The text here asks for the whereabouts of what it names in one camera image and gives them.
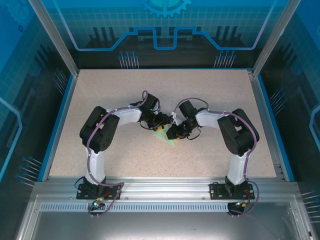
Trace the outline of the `light green paper sheet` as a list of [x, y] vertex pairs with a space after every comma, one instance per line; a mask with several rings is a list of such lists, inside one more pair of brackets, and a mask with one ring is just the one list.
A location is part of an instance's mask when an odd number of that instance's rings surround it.
[[162, 129], [154, 131], [153, 135], [156, 138], [164, 141], [165, 143], [170, 144], [175, 147], [176, 146], [175, 141], [172, 139], [168, 139], [168, 137], [167, 137], [167, 131], [169, 130], [170, 127], [171, 126], [167, 124]]

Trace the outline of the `blue table edge strip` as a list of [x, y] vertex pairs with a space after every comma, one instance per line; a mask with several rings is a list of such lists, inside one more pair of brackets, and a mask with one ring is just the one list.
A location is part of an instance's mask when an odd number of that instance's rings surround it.
[[65, 93], [63, 95], [60, 108], [56, 117], [54, 127], [52, 129], [51, 137], [43, 158], [42, 166], [40, 168], [37, 182], [45, 182], [48, 179], [53, 160], [57, 151], [58, 143], [61, 137], [63, 126], [67, 117], [67, 113], [70, 107], [72, 96], [77, 84], [78, 78], [75, 76], [70, 76]]
[[285, 150], [285, 147], [284, 147], [284, 144], [283, 144], [280, 132], [279, 132], [278, 125], [276, 123], [275, 115], [273, 113], [273, 110], [272, 110], [272, 107], [271, 107], [271, 103], [270, 103], [270, 100], [269, 100], [269, 97], [268, 97], [264, 82], [263, 82], [260, 74], [257, 76], [256, 79], [259, 80], [259, 83], [261, 85], [264, 98], [265, 98], [265, 100], [267, 102], [267, 108], [269, 110], [270, 118], [271, 118], [271, 121], [272, 121], [272, 124], [273, 124], [273, 128], [274, 128], [274, 131], [275, 131], [275, 134], [276, 134], [278, 145], [279, 145], [279, 148], [280, 148], [281, 153], [282, 153], [282, 157], [283, 157], [283, 165], [282, 166], [283, 166], [283, 169], [285, 169], [285, 172], [286, 172], [285, 175], [286, 175], [287, 182], [295, 182], [296, 180], [294, 178], [294, 175], [293, 175], [293, 172], [292, 172], [292, 169], [291, 169], [291, 166], [290, 166], [290, 162], [289, 162], [289, 159], [288, 159], [288, 156], [287, 156], [287, 153], [286, 153], [286, 150]]

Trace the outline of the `aluminium frame rail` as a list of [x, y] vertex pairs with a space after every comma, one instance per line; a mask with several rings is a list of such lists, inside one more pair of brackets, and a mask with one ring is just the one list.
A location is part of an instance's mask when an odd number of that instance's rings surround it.
[[[122, 201], [209, 201], [209, 185], [223, 184], [223, 177], [108, 177], [107, 183], [124, 183]], [[34, 184], [31, 197], [39, 200], [72, 201], [76, 198], [76, 177], [49, 177]], [[256, 178], [255, 195], [263, 202], [288, 202], [299, 198], [296, 182], [281, 178]]]

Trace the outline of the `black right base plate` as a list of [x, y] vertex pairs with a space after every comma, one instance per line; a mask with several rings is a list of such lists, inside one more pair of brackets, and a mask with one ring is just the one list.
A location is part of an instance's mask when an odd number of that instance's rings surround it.
[[209, 185], [211, 200], [254, 200], [253, 186], [247, 182], [239, 185], [213, 182]]

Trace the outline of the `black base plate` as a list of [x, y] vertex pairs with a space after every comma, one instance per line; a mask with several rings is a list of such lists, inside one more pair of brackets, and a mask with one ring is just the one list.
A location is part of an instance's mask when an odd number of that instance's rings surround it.
[[95, 200], [103, 197], [105, 200], [113, 200], [120, 190], [118, 186], [101, 186], [94, 184], [80, 184], [77, 187], [76, 199], [77, 200]]
[[247, 182], [239, 185], [213, 182], [209, 185], [211, 200], [254, 200], [253, 186]]

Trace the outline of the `aluminium side rail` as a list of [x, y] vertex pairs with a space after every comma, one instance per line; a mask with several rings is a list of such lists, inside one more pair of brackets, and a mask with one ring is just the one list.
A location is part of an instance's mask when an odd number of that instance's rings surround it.
[[261, 88], [259, 80], [254, 77], [252, 71], [248, 70], [247, 73], [261, 119], [272, 165], [275, 170], [276, 179], [278, 181], [287, 182], [286, 170], [283, 168], [282, 152], [278, 144], [278, 139], [268, 110], [267, 102], [262, 91], [263, 89]]

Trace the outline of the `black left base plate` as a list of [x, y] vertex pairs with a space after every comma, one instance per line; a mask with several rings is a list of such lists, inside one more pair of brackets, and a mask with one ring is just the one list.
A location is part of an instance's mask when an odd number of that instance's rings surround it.
[[105, 200], [113, 200], [120, 190], [118, 186], [101, 186], [94, 184], [80, 184], [77, 187], [76, 199], [77, 200], [95, 200], [103, 197]]

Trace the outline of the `aluminium frame post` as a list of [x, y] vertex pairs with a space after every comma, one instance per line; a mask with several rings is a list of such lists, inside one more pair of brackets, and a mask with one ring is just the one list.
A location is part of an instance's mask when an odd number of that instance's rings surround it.
[[300, 2], [301, 0], [288, 0], [266, 44], [264, 45], [260, 55], [257, 58], [257, 61], [252, 68], [252, 76], [254, 78], [257, 78], [260, 74], [263, 66], [267, 62], [278, 40], [285, 31], [285, 28], [287, 27]]
[[28, 2], [33, 8], [35, 14], [40, 20], [52, 43], [56, 47], [59, 55], [61, 56], [65, 65], [67, 66], [68, 70], [75, 78], [77, 78], [79, 75], [78, 67], [76, 66], [67, 46], [65, 45], [58, 29], [56, 28], [44, 4], [41, 0], [28, 0]]

